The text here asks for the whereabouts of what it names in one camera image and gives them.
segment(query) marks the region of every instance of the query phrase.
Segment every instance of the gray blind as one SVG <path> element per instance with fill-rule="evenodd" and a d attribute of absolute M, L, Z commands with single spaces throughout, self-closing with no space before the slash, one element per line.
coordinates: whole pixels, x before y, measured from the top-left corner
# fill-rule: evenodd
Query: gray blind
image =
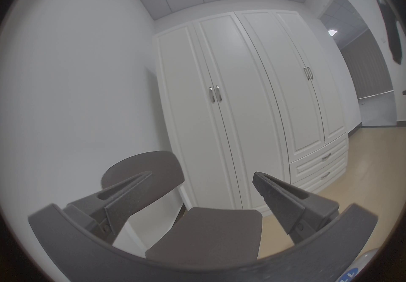
<path fill-rule="evenodd" d="M 341 50 L 358 98 L 393 90 L 388 67 L 370 30 Z"/>

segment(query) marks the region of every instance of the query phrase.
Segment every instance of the seat cushion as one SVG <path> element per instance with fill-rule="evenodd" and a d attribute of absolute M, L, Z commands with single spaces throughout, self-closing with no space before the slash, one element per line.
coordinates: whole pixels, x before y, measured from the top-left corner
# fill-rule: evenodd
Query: seat cushion
<path fill-rule="evenodd" d="M 256 210 L 192 208 L 145 256 L 192 268 L 246 264 L 258 257 L 261 232 Z"/>

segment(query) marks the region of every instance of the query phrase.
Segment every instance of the door handle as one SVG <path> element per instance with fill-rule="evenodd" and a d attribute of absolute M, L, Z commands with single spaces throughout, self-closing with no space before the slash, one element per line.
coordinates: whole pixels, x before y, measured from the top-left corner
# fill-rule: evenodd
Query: door handle
<path fill-rule="evenodd" d="M 223 98 L 221 98 L 220 88 L 219 88 L 218 85 L 216 86 L 216 96 L 217 96 L 217 100 L 218 100 L 219 102 L 221 102 L 221 101 L 223 100 Z"/>
<path fill-rule="evenodd" d="M 304 72 L 305 72 L 305 74 L 306 74 L 307 80 L 310 80 L 310 76 L 309 76 L 309 74 L 307 73 L 307 69 L 306 69 L 306 68 L 303 68 L 303 70 L 304 70 Z"/>
<path fill-rule="evenodd" d="M 307 67 L 307 69 L 309 69 L 311 78 L 314 79 L 314 77 L 313 77 L 313 72 L 311 71 L 311 69 L 310 69 L 309 67 Z"/>
<path fill-rule="evenodd" d="M 209 87 L 209 95 L 211 102 L 214 103 L 216 100 L 214 99 L 213 88 L 211 87 Z"/>
<path fill-rule="evenodd" d="M 328 172 L 327 174 L 323 175 L 321 179 L 326 178 L 328 175 L 330 175 L 330 172 Z"/>
<path fill-rule="evenodd" d="M 322 161 L 324 161 L 324 160 L 326 160 L 328 157 L 330 157 L 331 156 L 331 153 L 329 153 L 327 156 L 325 156 L 325 157 L 323 157 L 322 158 Z"/>

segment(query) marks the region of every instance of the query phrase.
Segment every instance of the blue sticker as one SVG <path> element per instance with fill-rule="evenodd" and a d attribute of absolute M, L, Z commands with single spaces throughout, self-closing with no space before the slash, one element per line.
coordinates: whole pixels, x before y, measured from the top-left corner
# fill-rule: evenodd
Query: blue sticker
<path fill-rule="evenodd" d="M 358 273 L 358 268 L 356 267 L 355 269 L 350 269 L 346 273 L 343 274 L 343 276 L 338 280 L 338 282 L 349 282 L 351 281 L 355 275 Z"/>

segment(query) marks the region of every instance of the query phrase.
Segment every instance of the wardrobe door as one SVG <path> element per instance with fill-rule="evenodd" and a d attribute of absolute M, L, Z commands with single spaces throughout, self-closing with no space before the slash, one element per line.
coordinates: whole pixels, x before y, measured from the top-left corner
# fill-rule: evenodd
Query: wardrobe door
<path fill-rule="evenodd" d="M 224 124 L 193 25 L 157 34 L 154 44 L 165 123 L 185 175 L 186 207 L 241 209 Z"/>
<path fill-rule="evenodd" d="M 271 82 L 285 130 L 289 162 L 324 146 L 316 94 L 292 40 L 268 11 L 236 12 Z"/>
<path fill-rule="evenodd" d="M 244 209 L 268 212 L 255 172 L 289 182 L 277 102 L 254 46 L 234 13 L 194 22 L 229 139 Z"/>
<path fill-rule="evenodd" d="M 320 43 L 302 17 L 295 11 L 274 11 L 278 20 L 297 47 L 306 67 L 312 73 L 312 83 L 323 120 L 326 144 L 346 130 L 342 104 L 334 79 Z"/>

